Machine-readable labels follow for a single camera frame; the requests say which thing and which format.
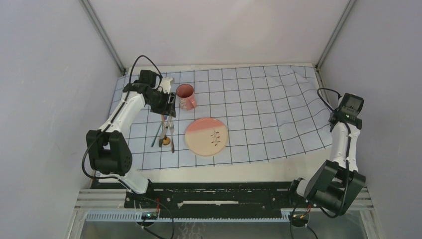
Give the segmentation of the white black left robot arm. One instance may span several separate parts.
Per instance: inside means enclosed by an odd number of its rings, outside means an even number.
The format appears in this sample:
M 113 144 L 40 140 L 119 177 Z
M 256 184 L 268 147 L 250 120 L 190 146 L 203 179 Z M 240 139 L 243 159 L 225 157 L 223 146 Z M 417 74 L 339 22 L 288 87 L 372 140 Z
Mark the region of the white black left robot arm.
M 176 94 L 171 90 L 174 81 L 173 77 L 141 70 L 138 80 L 128 82 L 122 89 L 121 99 L 107 121 L 99 129 L 89 130 L 86 134 L 87 150 L 83 159 L 88 158 L 90 167 L 101 176 L 92 176 L 86 169 L 83 173 L 93 180 L 117 180 L 136 193 L 136 201 L 145 208 L 155 203 L 156 195 L 148 190 L 150 180 L 132 168 L 128 133 L 145 106 L 149 106 L 151 113 L 167 116 L 168 120 L 176 117 Z

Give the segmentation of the cream pink branch plate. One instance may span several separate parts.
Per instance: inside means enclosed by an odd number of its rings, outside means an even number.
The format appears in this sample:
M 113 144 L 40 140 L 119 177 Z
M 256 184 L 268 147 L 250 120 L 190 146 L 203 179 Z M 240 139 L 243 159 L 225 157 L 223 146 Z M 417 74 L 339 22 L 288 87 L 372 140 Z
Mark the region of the cream pink branch plate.
M 217 155 L 229 141 L 225 124 L 213 118 L 198 119 L 188 125 L 184 138 L 188 149 L 202 157 Z

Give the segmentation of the pink patterned mug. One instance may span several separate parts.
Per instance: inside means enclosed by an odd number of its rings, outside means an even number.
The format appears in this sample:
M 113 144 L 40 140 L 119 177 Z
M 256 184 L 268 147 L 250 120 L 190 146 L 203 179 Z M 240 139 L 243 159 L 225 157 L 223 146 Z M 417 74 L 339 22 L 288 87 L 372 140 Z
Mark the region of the pink patterned mug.
M 181 109 L 190 111 L 197 107 L 194 87 L 192 85 L 181 84 L 176 89 L 176 95 L 179 98 L 179 107 Z

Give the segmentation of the iridescent rainbow fork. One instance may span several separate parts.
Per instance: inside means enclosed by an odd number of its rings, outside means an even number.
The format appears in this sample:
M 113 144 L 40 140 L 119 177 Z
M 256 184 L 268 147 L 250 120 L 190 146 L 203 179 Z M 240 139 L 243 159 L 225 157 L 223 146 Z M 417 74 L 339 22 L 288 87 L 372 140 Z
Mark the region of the iridescent rainbow fork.
M 155 144 L 155 142 L 156 142 L 156 139 L 157 139 L 157 137 L 158 137 L 158 134 L 159 134 L 159 133 L 160 133 L 160 131 L 162 130 L 162 127 L 163 127 L 163 122 L 160 122 L 160 125 L 159 125 L 159 127 L 158 127 L 158 129 L 157 129 L 157 131 L 156 131 L 156 134 L 155 134 L 155 136 L 154 136 L 154 138 L 153 138 L 153 140 L 152 140 L 151 147 L 153 147 L 153 146 L 154 146 L 154 144 Z

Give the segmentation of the white checked tablecloth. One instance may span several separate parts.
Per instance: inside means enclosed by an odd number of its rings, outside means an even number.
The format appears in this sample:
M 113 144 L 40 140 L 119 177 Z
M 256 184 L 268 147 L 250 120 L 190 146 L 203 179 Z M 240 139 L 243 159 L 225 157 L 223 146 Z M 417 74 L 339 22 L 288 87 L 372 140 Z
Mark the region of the white checked tablecloth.
M 194 87 L 197 107 L 176 110 L 175 151 L 158 146 L 161 117 L 145 107 L 126 137 L 139 171 L 263 162 L 327 149 L 332 144 L 329 110 L 317 96 L 312 67 L 272 65 L 163 73 Z M 185 143 L 189 124 L 214 118 L 228 129 L 226 148 L 212 157 Z

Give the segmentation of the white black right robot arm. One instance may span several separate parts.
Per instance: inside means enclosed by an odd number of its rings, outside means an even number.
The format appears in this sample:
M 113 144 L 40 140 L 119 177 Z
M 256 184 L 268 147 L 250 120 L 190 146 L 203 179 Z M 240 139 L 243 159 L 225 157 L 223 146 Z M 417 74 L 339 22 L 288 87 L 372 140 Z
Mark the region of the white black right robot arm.
M 366 182 L 356 163 L 357 140 L 362 129 L 358 115 L 363 104 L 362 97 L 345 93 L 338 97 L 335 109 L 329 107 L 330 157 L 310 180 L 298 178 L 292 183 L 287 194 L 290 205 L 301 207 L 308 201 L 330 218 L 346 213 Z

